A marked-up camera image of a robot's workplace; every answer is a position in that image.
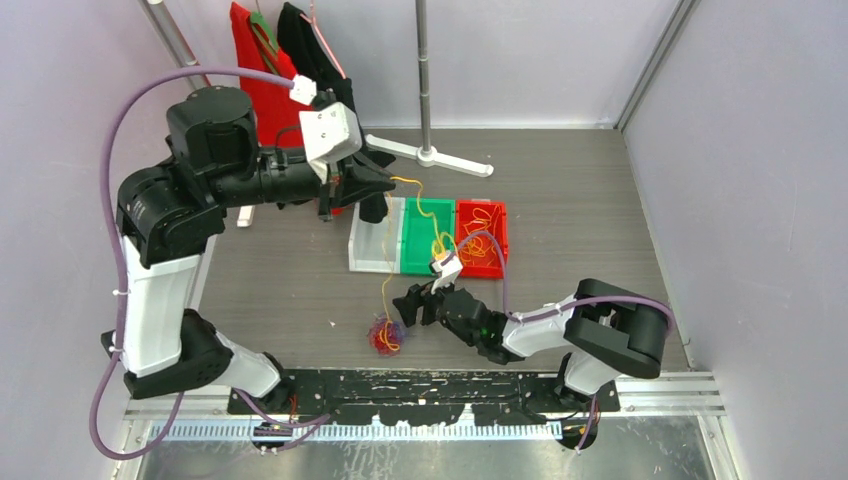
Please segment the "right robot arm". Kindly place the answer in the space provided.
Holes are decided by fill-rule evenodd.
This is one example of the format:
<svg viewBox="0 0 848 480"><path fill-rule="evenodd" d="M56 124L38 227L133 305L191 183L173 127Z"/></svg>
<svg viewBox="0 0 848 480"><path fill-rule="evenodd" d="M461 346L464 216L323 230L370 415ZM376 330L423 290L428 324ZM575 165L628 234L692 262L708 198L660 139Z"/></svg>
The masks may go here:
<svg viewBox="0 0 848 480"><path fill-rule="evenodd" d="M665 304L592 278L569 297L527 312L490 309L464 288L432 282L412 285L392 304L405 326L439 323L495 364L566 349L554 387L571 411L621 375L657 378L676 325Z"/></svg>

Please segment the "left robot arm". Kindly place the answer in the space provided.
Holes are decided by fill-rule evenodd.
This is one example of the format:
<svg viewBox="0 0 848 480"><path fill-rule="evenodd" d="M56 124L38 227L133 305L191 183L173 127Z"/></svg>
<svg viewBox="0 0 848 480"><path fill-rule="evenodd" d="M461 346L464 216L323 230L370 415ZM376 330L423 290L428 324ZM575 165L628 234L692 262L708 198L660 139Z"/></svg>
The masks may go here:
<svg viewBox="0 0 848 480"><path fill-rule="evenodd" d="M199 89L170 107L166 120L170 156L118 188L127 312L123 328L101 341L119 347L135 399L222 385L280 412L292 397L283 366L269 353L229 340L187 304L208 241L223 233L232 208L316 202L326 217L383 197L395 184L353 147L322 176L303 149L261 145L252 101L237 88Z"/></svg>

